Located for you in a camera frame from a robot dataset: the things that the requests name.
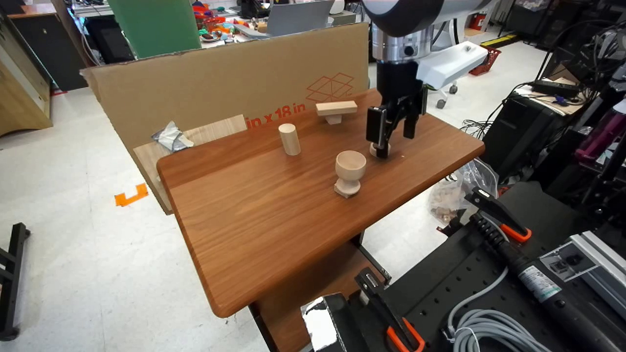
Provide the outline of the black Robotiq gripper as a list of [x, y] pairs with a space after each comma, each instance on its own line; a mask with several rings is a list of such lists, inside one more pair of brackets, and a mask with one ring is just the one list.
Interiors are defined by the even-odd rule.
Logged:
[[[405, 117], [403, 134], [407, 138], [415, 136], [416, 121], [426, 111], [426, 87], [424, 81], [416, 78], [416, 70], [418, 64], [415, 60], [377, 64], [377, 89], [381, 101]], [[389, 154], [389, 126], [387, 111], [383, 107], [368, 109], [366, 140], [377, 158]]]

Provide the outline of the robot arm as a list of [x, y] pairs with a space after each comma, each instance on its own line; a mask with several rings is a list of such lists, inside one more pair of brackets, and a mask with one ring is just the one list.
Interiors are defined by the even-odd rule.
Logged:
[[413, 138], [426, 111], [430, 89], [440, 89], [487, 58], [487, 48], [471, 40], [434, 48], [434, 27], [461, 13], [481, 9], [491, 0], [362, 0], [372, 23], [372, 56], [377, 68], [381, 103], [368, 109], [370, 152], [385, 158], [391, 134], [403, 124]]

